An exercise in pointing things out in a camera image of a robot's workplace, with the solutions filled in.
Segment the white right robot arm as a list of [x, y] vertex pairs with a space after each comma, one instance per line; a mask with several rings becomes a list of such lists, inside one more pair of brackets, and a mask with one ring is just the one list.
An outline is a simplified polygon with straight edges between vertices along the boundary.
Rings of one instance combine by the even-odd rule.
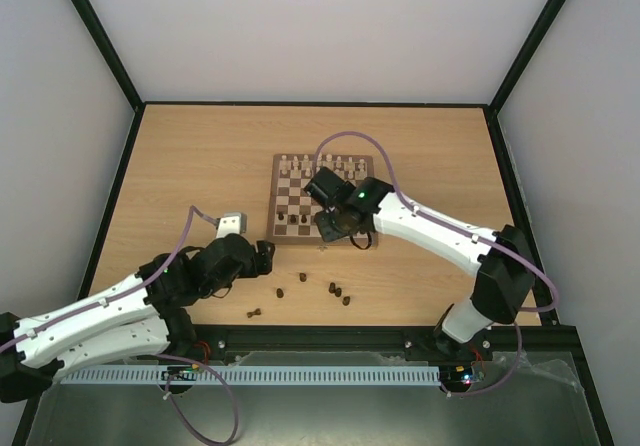
[[531, 252], [523, 233], [465, 224], [407, 199], [393, 185], [367, 177], [359, 186], [321, 168], [304, 187], [321, 206], [314, 216], [321, 238], [330, 243], [357, 234], [393, 236], [417, 245], [474, 278], [470, 296], [449, 306], [436, 324], [431, 347], [455, 358], [474, 337], [516, 319], [534, 285], [524, 265]]

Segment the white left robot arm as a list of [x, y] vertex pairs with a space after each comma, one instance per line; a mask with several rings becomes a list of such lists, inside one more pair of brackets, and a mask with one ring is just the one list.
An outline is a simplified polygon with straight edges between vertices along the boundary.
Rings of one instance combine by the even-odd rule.
[[182, 356], [197, 337], [188, 307], [229, 291], [236, 279], [272, 271], [276, 247], [235, 233], [206, 247], [159, 255], [106, 290], [56, 311], [1, 316], [1, 400], [41, 394], [88, 366], [168, 354]]

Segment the wooden chess board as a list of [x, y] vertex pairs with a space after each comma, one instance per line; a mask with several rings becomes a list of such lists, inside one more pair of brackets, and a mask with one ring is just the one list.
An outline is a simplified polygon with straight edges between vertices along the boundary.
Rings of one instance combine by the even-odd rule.
[[[307, 166], [304, 164], [304, 155], [308, 154], [310, 157], [310, 164]], [[373, 158], [369, 155], [340, 155], [334, 154], [331, 164], [326, 163], [326, 155], [322, 156], [322, 166], [327, 166], [338, 174], [339, 169], [344, 169], [344, 180], [348, 180], [354, 186], [359, 186], [360, 183], [368, 176], [374, 173]], [[288, 163], [281, 163], [281, 156], [287, 155]], [[300, 167], [294, 168], [292, 166], [292, 160], [294, 156], [298, 156], [300, 159]], [[342, 157], [341, 167], [336, 166], [337, 156]], [[353, 157], [354, 166], [349, 167], [347, 162], [348, 158]], [[363, 158], [366, 163], [366, 174], [359, 174], [359, 159]], [[329, 244], [324, 242], [320, 237], [319, 231], [314, 224], [314, 215], [321, 211], [321, 206], [312, 200], [304, 191], [303, 188], [310, 181], [310, 178], [305, 177], [305, 169], [311, 168], [313, 155], [311, 153], [277, 153], [273, 156], [272, 164], [272, 178], [271, 178], [271, 191], [269, 200], [269, 213], [267, 216], [267, 240], [276, 245], [288, 245], [288, 246], [313, 246], [313, 247], [328, 247]], [[284, 176], [282, 169], [288, 167], [290, 174]], [[292, 178], [291, 173], [294, 169], [301, 171], [300, 178]], [[354, 170], [355, 178], [349, 179], [348, 172]], [[282, 212], [286, 218], [283, 221], [278, 219], [278, 213]], [[297, 216], [297, 223], [291, 224], [289, 222], [290, 215]], [[300, 222], [301, 216], [307, 215], [308, 222], [302, 224]]]

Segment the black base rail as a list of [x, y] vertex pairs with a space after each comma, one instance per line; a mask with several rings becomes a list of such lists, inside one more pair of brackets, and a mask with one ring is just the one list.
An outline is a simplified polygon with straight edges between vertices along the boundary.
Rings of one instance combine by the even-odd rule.
[[197, 338], [212, 348], [212, 357], [230, 361], [249, 352], [375, 352], [406, 356], [411, 361], [453, 363], [471, 361], [479, 353], [488, 360], [493, 353], [517, 349], [512, 326], [498, 326], [477, 334], [470, 343], [441, 350], [432, 326], [228, 326], [197, 325]]

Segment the black frame post left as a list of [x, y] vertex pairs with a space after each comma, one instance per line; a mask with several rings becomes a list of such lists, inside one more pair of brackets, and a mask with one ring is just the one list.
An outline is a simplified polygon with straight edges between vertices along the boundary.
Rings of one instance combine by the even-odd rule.
[[111, 71], [114, 79], [134, 112], [143, 106], [143, 100], [108, 36], [90, 0], [70, 0], [94, 44]]

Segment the black frame post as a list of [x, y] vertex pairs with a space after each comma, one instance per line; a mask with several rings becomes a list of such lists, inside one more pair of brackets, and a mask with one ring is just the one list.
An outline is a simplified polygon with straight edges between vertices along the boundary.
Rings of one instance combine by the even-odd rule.
[[498, 114], [514, 91], [539, 46], [553, 26], [567, 0], [546, 0], [525, 41], [511, 63], [489, 107]]
[[134, 112], [143, 106], [143, 100], [108, 36], [90, 0], [70, 0], [94, 44], [111, 71], [114, 79]]

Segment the black frame post right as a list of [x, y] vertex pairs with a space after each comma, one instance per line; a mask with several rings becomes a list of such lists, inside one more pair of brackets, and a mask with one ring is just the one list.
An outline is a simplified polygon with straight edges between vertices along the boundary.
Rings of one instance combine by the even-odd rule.
[[511, 63], [489, 107], [498, 114], [514, 91], [539, 46], [553, 26], [567, 0], [546, 0], [525, 41]]

